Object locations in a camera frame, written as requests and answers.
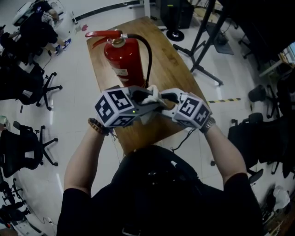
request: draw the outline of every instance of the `tiled floor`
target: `tiled floor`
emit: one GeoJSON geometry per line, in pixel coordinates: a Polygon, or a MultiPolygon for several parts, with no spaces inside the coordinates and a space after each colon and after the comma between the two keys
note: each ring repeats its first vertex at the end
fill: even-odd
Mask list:
{"type": "MultiPolygon", "coordinates": [[[[106,30],[141,17],[143,14],[143,9],[119,8],[81,20],[80,24],[87,24],[88,31],[106,30]]],[[[185,39],[178,45],[190,48],[198,28],[198,25],[193,24],[191,28],[183,30],[185,39]]],[[[44,106],[39,108],[31,105],[24,106],[23,112],[20,113],[21,104],[19,101],[0,102],[0,114],[6,115],[11,123],[17,120],[22,124],[32,126],[34,129],[39,129],[41,125],[45,125],[47,128],[45,140],[54,137],[59,139],[59,142],[50,146],[48,150],[49,155],[59,163],[58,167],[50,165],[45,159],[43,166],[39,166],[33,171],[21,169],[15,175],[24,189],[24,197],[27,203],[38,218],[50,217],[54,223],[57,223],[60,213],[63,178],[67,163],[88,127],[87,119],[95,117],[94,102],[100,93],[84,34],[81,31],[74,33],[71,36],[72,44],[69,49],[58,57],[53,56],[45,68],[47,74],[54,71],[58,74],[53,79],[52,85],[61,84],[63,86],[63,90],[52,93],[49,100],[49,104],[53,106],[52,112],[48,111],[44,106]]],[[[210,105],[213,116],[225,135],[228,133],[232,118],[242,121],[251,113],[250,103],[247,100],[248,91],[258,83],[267,83],[267,80],[258,78],[255,63],[251,61],[251,58],[250,61],[243,59],[241,51],[245,49],[237,43],[242,35],[241,29],[235,30],[230,27],[227,36],[235,55],[219,54],[212,46],[201,62],[201,65],[208,71],[223,80],[224,86],[218,87],[212,79],[198,71],[193,73],[207,100],[241,98],[237,102],[210,105]]],[[[207,38],[208,34],[204,33],[201,41],[207,38]]],[[[181,53],[180,55],[188,68],[191,68],[191,60],[181,53]]],[[[48,60],[49,56],[44,53],[37,61],[41,66],[44,66],[48,60]]],[[[254,112],[266,114],[266,106],[263,103],[255,103],[253,107],[254,112]]],[[[184,130],[162,140],[159,145],[167,149],[176,147],[186,134],[187,131],[184,130]]],[[[176,151],[176,154],[195,168],[200,179],[205,184],[223,189],[222,179],[217,168],[210,166],[212,154],[204,136],[200,132],[195,131],[176,151]]],[[[113,142],[110,137],[107,137],[99,158],[97,176],[93,184],[93,194],[110,183],[119,162],[122,160],[122,156],[123,151],[118,141],[113,142]]],[[[292,176],[287,179],[283,178],[281,165],[276,175],[270,174],[271,166],[258,164],[254,167],[254,169],[256,168],[258,170],[264,168],[265,170],[263,177],[253,186],[259,201],[263,200],[267,189],[273,184],[280,184],[288,190],[294,188],[292,176]]],[[[34,215],[30,215],[29,220],[48,235],[54,235],[56,226],[53,229],[48,223],[41,224],[34,215]]]]}

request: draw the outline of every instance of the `desk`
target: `desk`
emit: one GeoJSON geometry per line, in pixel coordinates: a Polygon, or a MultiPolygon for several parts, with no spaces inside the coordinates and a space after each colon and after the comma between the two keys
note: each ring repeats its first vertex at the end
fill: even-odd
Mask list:
{"type": "MultiPolygon", "coordinates": [[[[114,27],[114,29],[119,29],[123,33],[141,35],[149,42],[153,52],[153,64],[149,79],[150,85],[155,84],[159,91],[179,88],[186,92],[192,92],[205,100],[203,93],[183,60],[163,33],[148,17],[129,21],[114,27]]],[[[99,45],[92,49],[92,45],[98,39],[98,37],[88,39],[87,45],[100,90],[103,91],[116,85],[122,86],[104,56],[103,48],[105,45],[99,45]]],[[[146,75],[148,51],[140,41],[139,45],[142,68],[146,75]]],[[[141,122],[135,121],[133,126],[115,129],[125,154],[154,144],[181,130],[183,130],[183,127],[159,115],[147,125],[142,125],[141,122]]]]}

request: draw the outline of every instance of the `shoe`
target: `shoe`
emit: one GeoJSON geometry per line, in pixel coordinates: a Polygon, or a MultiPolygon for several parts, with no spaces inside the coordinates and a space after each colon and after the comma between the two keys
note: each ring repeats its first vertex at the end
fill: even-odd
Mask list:
{"type": "Polygon", "coordinates": [[[55,48],[55,56],[58,56],[59,55],[59,52],[60,52],[60,45],[58,45],[56,48],[55,48]]]}
{"type": "Polygon", "coordinates": [[[65,41],[65,45],[62,47],[64,51],[68,48],[71,42],[72,42],[72,39],[68,39],[65,41]]]}

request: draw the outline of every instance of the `fire extinguisher handle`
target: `fire extinguisher handle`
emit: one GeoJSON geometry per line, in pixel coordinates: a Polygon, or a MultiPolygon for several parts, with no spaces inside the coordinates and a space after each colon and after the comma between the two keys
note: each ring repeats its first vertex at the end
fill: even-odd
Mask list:
{"type": "Polygon", "coordinates": [[[104,36],[111,39],[116,39],[121,37],[122,31],[120,30],[105,30],[105,31],[92,31],[88,32],[85,37],[99,37],[104,36]]]}

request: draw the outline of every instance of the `yellow and black tape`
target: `yellow and black tape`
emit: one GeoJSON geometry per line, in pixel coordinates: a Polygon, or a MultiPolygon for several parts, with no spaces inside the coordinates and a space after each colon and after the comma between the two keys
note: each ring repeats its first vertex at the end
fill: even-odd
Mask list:
{"type": "Polygon", "coordinates": [[[223,99],[223,100],[216,100],[216,101],[208,101],[208,104],[212,103],[223,103],[223,102],[229,102],[229,101],[240,101],[240,98],[229,98],[229,99],[223,99]]]}

